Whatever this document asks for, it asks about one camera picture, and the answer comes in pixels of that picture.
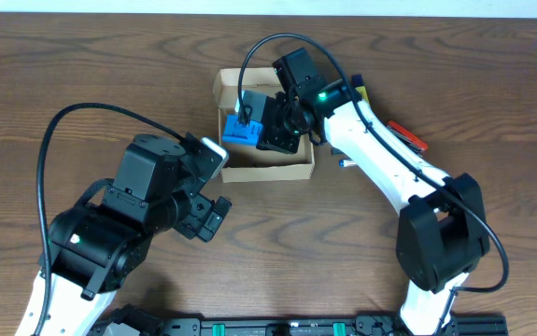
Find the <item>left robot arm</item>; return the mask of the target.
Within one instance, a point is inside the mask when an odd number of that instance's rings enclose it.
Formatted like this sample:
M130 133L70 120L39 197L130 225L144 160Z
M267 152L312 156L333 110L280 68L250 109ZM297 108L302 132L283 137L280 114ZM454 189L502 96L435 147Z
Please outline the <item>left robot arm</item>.
M156 235L175 230L209 242L232 205L201 190L228 158L207 137L137 135L115 178L92 183L52 220L51 279L36 277L18 334L85 335Z

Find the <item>yellow highlighter with blue cap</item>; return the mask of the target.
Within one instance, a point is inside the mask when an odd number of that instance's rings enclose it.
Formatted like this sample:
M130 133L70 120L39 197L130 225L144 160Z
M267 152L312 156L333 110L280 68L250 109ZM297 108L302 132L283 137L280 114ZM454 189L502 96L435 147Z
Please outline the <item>yellow highlighter with blue cap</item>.
M363 101L369 104L369 98L367 90L365 88L365 83L361 74L356 74L351 76L351 84L354 89L360 94Z

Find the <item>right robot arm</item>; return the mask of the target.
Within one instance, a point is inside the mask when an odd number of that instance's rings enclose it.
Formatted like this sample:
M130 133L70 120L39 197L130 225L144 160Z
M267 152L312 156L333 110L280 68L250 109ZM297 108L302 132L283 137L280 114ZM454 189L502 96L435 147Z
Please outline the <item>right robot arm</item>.
M256 146L292 154L307 134L342 151L382 191L399 216L396 256L409 279L393 332L440 335L463 282L490 249L481 189L421 157L426 145L383 124L360 75L328 81L306 49L274 61L282 89L273 96L241 90L243 121L261 125Z

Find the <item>red and black stapler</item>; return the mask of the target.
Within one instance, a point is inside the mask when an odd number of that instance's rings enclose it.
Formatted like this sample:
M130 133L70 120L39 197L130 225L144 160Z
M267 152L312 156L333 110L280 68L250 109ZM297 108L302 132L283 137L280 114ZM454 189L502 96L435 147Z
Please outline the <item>red and black stapler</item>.
M429 148L423 140L393 120L388 121L387 129L419 156Z

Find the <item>brown cardboard box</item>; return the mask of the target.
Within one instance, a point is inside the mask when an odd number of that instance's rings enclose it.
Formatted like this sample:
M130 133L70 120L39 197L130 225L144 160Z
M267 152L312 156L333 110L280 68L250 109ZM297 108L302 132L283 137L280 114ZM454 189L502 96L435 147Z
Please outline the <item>brown cardboard box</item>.
M225 68L216 75L213 94L218 105L219 135L223 135L227 117L234 113L237 100L238 68ZM271 67L248 68L244 74L243 88L275 95L281 85ZM219 144L229 153L229 160L220 174L225 183L261 182L308 179L315 166L314 147L306 135L300 139L295 154L283 154L255 147L228 143Z

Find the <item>black marker pen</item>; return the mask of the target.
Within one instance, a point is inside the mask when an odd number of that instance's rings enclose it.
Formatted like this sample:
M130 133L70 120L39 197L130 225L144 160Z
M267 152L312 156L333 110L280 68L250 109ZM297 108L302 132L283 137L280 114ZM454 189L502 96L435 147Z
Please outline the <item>black marker pen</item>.
M341 151L340 149L335 148L335 147L331 148L331 153L332 153L332 155L342 155L342 154L344 154L343 151Z

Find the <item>blue plastic stapler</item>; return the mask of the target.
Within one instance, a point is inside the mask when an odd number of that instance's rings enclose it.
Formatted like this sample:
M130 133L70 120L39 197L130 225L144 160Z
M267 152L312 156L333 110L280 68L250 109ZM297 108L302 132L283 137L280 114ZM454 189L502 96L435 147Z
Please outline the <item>blue plastic stapler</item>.
M221 140L255 147L260 141L262 130L263 125L257 121L252 120L249 124L245 124L239 122L236 115L227 115Z

